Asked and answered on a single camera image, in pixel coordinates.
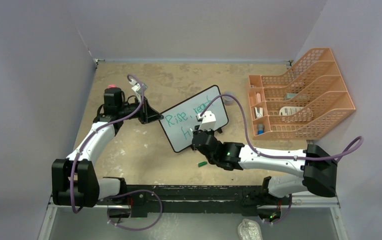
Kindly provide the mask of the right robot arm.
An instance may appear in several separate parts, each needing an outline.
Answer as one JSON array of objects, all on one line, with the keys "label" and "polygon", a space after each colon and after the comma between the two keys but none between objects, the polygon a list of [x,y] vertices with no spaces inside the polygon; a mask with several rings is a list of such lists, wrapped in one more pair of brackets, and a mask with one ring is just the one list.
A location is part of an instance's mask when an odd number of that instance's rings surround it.
[{"label": "right robot arm", "polygon": [[308,191],[326,198],[336,196],[338,162],[320,146],[306,149],[252,149],[239,142],[221,142],[214,131],[193,131],[191,147],[204,155],[211,165],[227,171],[262,169],[284,173],[266,177],[259,196],[267,204],[286,195]]}]

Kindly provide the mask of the small whiteboard black frame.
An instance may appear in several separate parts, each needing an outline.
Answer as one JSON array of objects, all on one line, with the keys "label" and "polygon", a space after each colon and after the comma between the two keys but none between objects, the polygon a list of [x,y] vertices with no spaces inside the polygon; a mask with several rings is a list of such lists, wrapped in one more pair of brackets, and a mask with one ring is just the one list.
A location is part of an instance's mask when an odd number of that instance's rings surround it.
[{"label": "small whiteboard black frame", "polygon": [[197,114],[201,113],[211,100],[220,94],[219,87],[212,85],[161,113],[164,119],[159,121],[160,125],[175,153],[191,145],[193,132],[190,128],[198,124]]}]

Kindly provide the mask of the green marker cap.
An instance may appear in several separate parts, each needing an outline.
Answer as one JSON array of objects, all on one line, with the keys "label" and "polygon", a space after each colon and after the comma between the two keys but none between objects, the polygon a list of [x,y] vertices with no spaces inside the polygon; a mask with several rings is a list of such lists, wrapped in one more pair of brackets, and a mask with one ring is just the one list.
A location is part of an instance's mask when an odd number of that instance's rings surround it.
[{"label": "green marker cap", "polygon": [[207,161],[203,161],[203,162],[198,163],[197,166],[200,168],[200,167],[205,166],[207,164],[208,164]]}]

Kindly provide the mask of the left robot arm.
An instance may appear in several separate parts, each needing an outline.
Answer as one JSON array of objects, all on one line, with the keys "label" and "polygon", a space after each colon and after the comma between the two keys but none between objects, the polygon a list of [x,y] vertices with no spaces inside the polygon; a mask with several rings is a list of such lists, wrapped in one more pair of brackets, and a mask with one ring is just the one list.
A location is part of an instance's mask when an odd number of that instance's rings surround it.
[{"label": "left robot arm", "polygon": [[125,120],[138,119],[144,125],[163,119],[143,96],[144,88],[136,85],[132,90],[134,102],[129,102],[119,87],[105,89],[104,102],[97,109],[84,140],[67,157],[52,163],[52,200],[55,205],[71,206],[73,212],[78,213],[83,207],[92,208],[98,201],[108,197],[117,205],[127,201],[128,191],[124,179],[98,179],[95,165]]}]

